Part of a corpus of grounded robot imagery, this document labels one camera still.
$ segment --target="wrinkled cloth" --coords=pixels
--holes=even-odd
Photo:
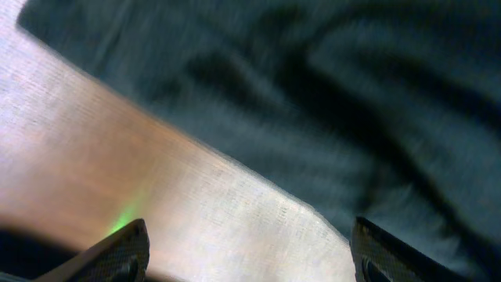
[[[501,277],[497,1],[30,0],[19,23],[343,236],[365,216]]]

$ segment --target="green light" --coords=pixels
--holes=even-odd
[[[115,221],[114,225],[111,227],[108,232],[108,236],[117,232],[122,227],[128,225],[132,220],[138,217],[137,211],[139,207],[143,203],[144,193],[141,193],[135,197],[135,201],[133,201],[129,206],[127,206],[122,213],[118,216],[117,221]]]
[[[118,230],[120,230],[122,227],[126,226],[129,224],[132,220],[134,220],[134,214],[135,214],[135,205],[131,205],[127,207],[118,217],[118,220],[115,222],[113,227],[111,228],[110,232],[108,235],[111,235]]]

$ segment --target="textured surface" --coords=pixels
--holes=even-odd
[[[30,0],[20,24],[345,237],[361,215],[501,280],[500,14],[497,0]]]
[[[190,281],[353,281],[310,208],[141,113],[16,30],[0,5],[0,226],[86,249],[143,217],[149,272]]]

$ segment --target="beige fabric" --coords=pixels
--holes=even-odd
[[[0,6],[0,228],[85,249],[143,217],[149,274],[353,281],[348,243],[271,183],[70,67]]]

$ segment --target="dark green fabric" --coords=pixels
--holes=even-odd
[[[496,0],[30,0],[20,25],[310,204],[500,278]]]

